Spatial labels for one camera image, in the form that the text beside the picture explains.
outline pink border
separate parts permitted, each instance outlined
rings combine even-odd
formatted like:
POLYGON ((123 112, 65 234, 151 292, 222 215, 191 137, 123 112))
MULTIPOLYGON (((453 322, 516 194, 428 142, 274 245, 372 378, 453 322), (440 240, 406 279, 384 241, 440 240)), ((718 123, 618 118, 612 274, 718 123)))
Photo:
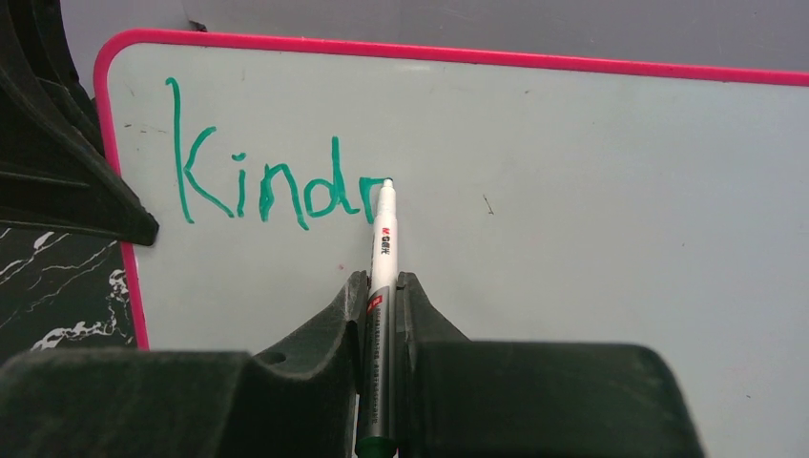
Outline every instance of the pink border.
MULTIPOLYGON (((121 173, 120 162, 117 149, 115 148, 115 132, 113 114, 110 108, 110 96, 107 93, 107 72, 115 56, 121 50, 137 43, 164 43, 267 51, 318 52, 572 70, 579 72, 621 73, 713 81, 809 86, 809 73, 721 69, 715 67, 592 59, 587 57, 430 48, 381 43, 320 40, 313 38, 138 29, 124 31, 108 41, 98 53, 93 72, 93 85, 95 87, 97 108, 101 120, 101 132, 104 137, 104 148, 110 165, 119 175, 121 173)), ((130 297, 132 300, 133 319, 135 320, 135 339, 137 340, 137 346, 139 348, 148 349, 149 338, 146 333, 146 320, 143 315, 143 302, 141 300, 140 286, 137 278, 135 250, 130 243, 121 243, 121 250, 123 252, 124 268, 126 269, 130 297)))

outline whiteboard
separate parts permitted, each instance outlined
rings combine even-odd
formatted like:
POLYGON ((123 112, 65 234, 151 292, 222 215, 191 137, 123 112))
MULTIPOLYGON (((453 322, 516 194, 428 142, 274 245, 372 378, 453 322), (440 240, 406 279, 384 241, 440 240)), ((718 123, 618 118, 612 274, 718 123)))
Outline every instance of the whiteboard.
POLYGON ((110 161, 160 223, 154 246, 123 247, 138 341, 286 336, 368 268, 365 209, 390 176, 400 267, 470 338, 644 344, 714 456, 805 456, 807 85, 125 32, 95 90, 110 161))

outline pen mark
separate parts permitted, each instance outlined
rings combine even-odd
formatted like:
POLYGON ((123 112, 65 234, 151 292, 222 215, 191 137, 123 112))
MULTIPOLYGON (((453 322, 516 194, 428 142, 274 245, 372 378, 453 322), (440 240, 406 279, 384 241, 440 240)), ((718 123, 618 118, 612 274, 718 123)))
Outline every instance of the pen mark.
POLYGON ((494 210, 491 209, 491 204, 488 203, 488 199, 486 198, 485 194, 483 194, 483 200, 486 202, 486 207, 488 207, 488 213, 490 215, 494 215, 494 210))

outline marker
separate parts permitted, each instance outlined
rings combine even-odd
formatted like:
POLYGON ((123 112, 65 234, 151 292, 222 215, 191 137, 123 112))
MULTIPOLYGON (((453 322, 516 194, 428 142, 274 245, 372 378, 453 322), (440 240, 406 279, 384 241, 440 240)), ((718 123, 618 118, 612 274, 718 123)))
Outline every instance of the marker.
POLYGON ((363 392, 355 451, 360 458, 390 458, 396 453, 393 433, 393 304, 399 276, 396 191, 386 179, 374 218, 371 286, 365 309, 363 392))

